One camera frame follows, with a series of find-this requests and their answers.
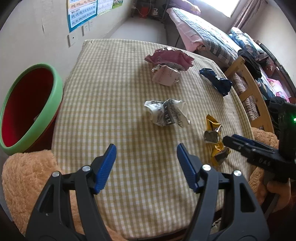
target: wall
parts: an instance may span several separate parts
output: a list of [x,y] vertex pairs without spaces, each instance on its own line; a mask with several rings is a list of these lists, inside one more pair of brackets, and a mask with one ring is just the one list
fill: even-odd
[[[68,47],[67,0],[23,0],[11,13],[0,31],[0,106],[18,75],[40,62],[53,65],[65,80],[72,70],[85,39],[111,36],[127,18],[131,0],[93,18],[91,31]],[[46,4],[53,6],[50,10]]]
[[274,1],[269,0],[247,26],[246,33],[262,42],[273,53],[296,85],[296,33]]

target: poster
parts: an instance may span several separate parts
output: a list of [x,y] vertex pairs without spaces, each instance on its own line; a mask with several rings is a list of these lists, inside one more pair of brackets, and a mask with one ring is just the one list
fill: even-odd
[[97,15],[98,0],[68,0],[68,25],[72,32]]
[[113,0],[98,0],[98,15],[110,11],[112,6]]
[[114,8],[120,7],[122,3],[123,3],[123,0],[114,0],[112,8],[114,9]]

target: wall socket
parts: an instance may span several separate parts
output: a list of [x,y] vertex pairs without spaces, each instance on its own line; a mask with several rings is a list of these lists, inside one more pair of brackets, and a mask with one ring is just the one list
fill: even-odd
[[93,26],[94,26],[94,21],[90,20],[89,21],[89,30],[91,30]]
[[89,32],[89,22],[86,22],[86,23],[82,26],[82,35],[85,36],[87,32]]
[[69,35],[68,35],[69,47],[71,47],[74,43],[76,43],[76,40],[77,40],[77,31],[73,31],[73,32],[69,33]]

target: chair backrest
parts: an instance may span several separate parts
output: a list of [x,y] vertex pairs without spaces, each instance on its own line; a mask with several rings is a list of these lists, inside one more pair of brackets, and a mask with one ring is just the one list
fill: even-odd
[[256,82],[254,81],[254,78],[252,77],[251,73],[244,65],[244,63],[245,60],[243,59],[243,57],[239,56],[237,60],[234,61],[233,64],[226,70],[225,75],[227,78],[230,78],[234,75],[234,73],[240,71],[248,84],[248,88],[239,95],[239,99],[241,102],[244,102],[247,98],[253,95],[260,114],[258,118],[251,121],[251,126],[256,128],[263,127],[264,131],[274,133],[274,128],[267,106],[262,98],[261,92]]

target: table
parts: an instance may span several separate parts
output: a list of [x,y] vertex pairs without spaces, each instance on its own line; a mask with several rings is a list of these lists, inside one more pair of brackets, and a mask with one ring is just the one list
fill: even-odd
[[[222,135],[253,138],[243,106],[232,88],[224,98],[199,74],[213,69],[210,59],[186,52],[194,66],[181,73],[172,87],[151,81],[152,64],[144,57],[164,45],[122,39],[86,40],[65,83],[53,152],[65,172],[75,172],[104,154],[110,143],[117,158],[105,189],[97,196],[105,223],[125,238],[153,237],[186,227],[197,195],[189,189],[176,148],[210,162],[211,146],[204,143],[207,114],[222,123]],[[159,127],[149,120],[144,103],[169,98],[185,101],[191,123]],[[232,151],[219,171],[239,169],[248,180],[254,167]],[[218,195],[217,209],[222,205]]]

